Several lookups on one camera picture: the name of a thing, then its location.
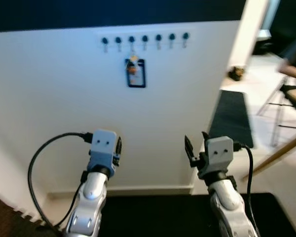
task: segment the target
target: black mat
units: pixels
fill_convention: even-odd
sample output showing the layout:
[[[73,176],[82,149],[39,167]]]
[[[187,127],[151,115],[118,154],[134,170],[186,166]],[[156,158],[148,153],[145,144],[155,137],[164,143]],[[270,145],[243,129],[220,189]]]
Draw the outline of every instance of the black mat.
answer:
[[[110,197],[102,212],[100,237],[220,237],[210,197]],[[272,194],[253,194],[261,237],[296,237]]]
[[[243,93],[221,91],[209,135],[213,138],[228,136],[250,148],[254,146]]]

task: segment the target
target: chair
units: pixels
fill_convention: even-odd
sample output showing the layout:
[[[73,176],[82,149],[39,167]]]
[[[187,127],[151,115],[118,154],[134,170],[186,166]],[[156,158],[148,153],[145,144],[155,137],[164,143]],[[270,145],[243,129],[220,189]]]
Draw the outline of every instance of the chair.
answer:
[[[276,112],[276,118],[275,118],[275,123],[274,123],[274,128],[273,128],[273,133],[272,133],[272,139],[271,139],[271,145],[276,147],[277,143],[278,143],[278,137],[279,137],[279,133],[280,127],[287,127],[287,128],[295,128],[295,126],[286,126],[286,125],[282,125],[282,118],[283,118],[283,106],[291,106],[294,107],[296,109],[296,93],[294,91],[296,91],[296,86],[292,86],[292,85],[286,85],[286,82],[288,80],[288,76],[283,77],[283,79],[281,80],[281,82],[279,83],[279,85],[275,88],[275,90],[271,93],[271,95],[268,97],[268,99],[265,101],[265,103],[263,104],[263,106],[259,109],[257,115],[262,115],[263,112],[265,111],[265,107],[267,105],[277,105],[277,112]],[[283,94],[280,97],[279,103],[272,103],[270,102],[274,95],[281,91]],[[287,99],[290,104],[285,104],[284,99]]]

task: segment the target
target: floor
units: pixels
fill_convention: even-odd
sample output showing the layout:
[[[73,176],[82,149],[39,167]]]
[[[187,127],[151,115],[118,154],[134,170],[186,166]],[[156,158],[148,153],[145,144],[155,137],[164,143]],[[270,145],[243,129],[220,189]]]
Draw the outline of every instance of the floor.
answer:
[[[253,56],[241,81],[235,82],[225,79],[223,90],[240,91],[245,93],[250,123],[253,130],[255,148],[254,161],[258,164],[274,151],[270,145],[276,107],[270,106],[263,116],[256,113],[278,85],[283,75],[276,72],[280,58],[275,55]],[[285,107],[285,124],[296,125],[296,111]],[[279,145],[289,141],[296,134],[296,129],[282,128]],[[246,182],[241,177],[247,173],[249,166],[245,151],[234,154],[234,161],[229,167],[229,173],[234,175],[239,191],[246,192]],[[296,149],[289,152],[280,162],[271,166],[253,178],[252,192],[273,193],[283,206],[292,224],[296,228]],[[203,181],[196,180],[193,194],[206,194],[207,189]]]

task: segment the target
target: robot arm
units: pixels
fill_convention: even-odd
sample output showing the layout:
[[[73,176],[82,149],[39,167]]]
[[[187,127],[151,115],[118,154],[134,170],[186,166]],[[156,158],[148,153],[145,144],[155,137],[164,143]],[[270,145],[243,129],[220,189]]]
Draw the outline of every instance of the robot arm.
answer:
[[[203,179],[211,195],[211,207],[218,221],[223,237],[258,237],[246,215],[240,194],[226,176],[233,160],[233,141],[229,137],[209,139],[206,133],[205,152],[199,157],[193,154],[193,147],[185,136],[185,151],[191,167],[197,167],[199,179]]]
[[[97,130],[92,138],[87,180],[81,186],[78,204],[66,226],[65,237],[97,237],[101,223],[101,210],[107,196],[107,182],[119,165],[121,139],[114,153],[116,134]]]

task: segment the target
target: baseboard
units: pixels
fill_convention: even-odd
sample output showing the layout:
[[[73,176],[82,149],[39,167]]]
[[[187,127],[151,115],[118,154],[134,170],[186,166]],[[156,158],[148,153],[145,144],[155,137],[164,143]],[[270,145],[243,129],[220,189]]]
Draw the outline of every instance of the baseboard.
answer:
[[[124,186],[108,187],[108,197],[117,196],[148,196],[148,195],[188,195],[193,189],[193,185],[182,186]],[[50,199],[72,198],[75,191],[55,191],[49,192]]]

